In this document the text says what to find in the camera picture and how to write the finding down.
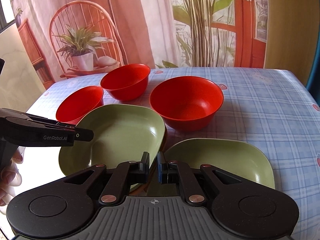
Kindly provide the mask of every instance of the human hand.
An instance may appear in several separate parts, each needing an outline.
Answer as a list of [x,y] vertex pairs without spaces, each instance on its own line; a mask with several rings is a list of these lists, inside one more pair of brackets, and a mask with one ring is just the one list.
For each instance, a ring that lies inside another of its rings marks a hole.
[[[0,174],[0,207],[6,206],[15,196],[12,187],[21,185],[22,178],[16,164],[23,162],[24,149],[25,147],[18,147],[11,159],[10,165],[5,167]],[[5,209],[0,208],[0,212],[5,213]]]

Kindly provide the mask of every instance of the large red bowl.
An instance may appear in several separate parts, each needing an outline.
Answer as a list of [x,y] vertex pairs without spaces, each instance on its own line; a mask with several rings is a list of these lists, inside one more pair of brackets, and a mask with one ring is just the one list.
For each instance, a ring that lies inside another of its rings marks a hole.
[[130,64],[114,69],[100,82],[108,93],[117,100],[129,101],[141,96],[147,86],[150,68],[144,64]]
[[78,124],[87,113],[99,106],[103,106],[103,88],[84,87],[61,103],[56,112],[56,119],[59,122]]
[[210,80],[195,76],[168,79],[150,95],[150,105],[167,125],[182,131],[207,126],[223,103],[223,93]]

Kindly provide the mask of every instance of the mural backdrop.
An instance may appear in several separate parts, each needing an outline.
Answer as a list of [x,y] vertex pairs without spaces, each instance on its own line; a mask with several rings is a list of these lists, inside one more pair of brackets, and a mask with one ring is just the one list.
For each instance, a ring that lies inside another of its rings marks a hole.
[[45,88],[130,63],[264,67],[268,0],[10,0]]

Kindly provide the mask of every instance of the plant pot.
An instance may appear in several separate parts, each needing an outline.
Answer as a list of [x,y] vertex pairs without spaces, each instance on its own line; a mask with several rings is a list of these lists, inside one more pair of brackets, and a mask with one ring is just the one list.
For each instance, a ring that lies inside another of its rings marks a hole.
[[93,54],[91,52],[71,58],[73,64],[78,67],[79,70],[93,70]]
[[20,18],[20,15],[17,15],[16,18],[15,18],[15,22],[16,22],[16,25],[17,25],[17,28],[20,27],[21,25],[21,18]]

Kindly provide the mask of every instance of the white flower pot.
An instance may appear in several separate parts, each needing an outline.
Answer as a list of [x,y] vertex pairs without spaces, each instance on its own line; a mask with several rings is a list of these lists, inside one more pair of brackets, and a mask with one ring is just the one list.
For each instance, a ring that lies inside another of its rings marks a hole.
[[78,67],[79,70],[90,71],[93,70],[93,53],[89,52],[81,56],[71,57],[73,64]]

